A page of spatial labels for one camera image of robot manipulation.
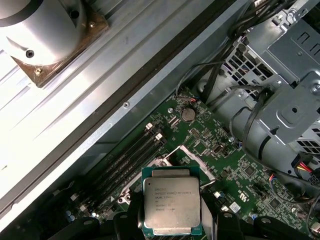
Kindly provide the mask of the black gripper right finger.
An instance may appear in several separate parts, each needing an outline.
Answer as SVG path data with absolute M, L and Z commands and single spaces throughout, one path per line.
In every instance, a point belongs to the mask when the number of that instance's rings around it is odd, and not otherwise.
M 271 216 L 259 216 L 252 224 L 235 213 L 222 211 L 217 199 L 201 194 L 201 223 L 208 240 L 310 240 L 302 233 Z

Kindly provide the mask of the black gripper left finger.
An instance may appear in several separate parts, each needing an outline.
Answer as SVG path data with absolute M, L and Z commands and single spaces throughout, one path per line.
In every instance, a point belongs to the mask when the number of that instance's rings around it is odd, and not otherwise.
M 100 223 L 96 218 L 83 217 L 66 226 L 51 240 L 143 240 L 143 231 L 138 227 L 139 211 L 144 197 L 141 191 L 130 197 L 129 208 L 119 212 L 111 220 Z

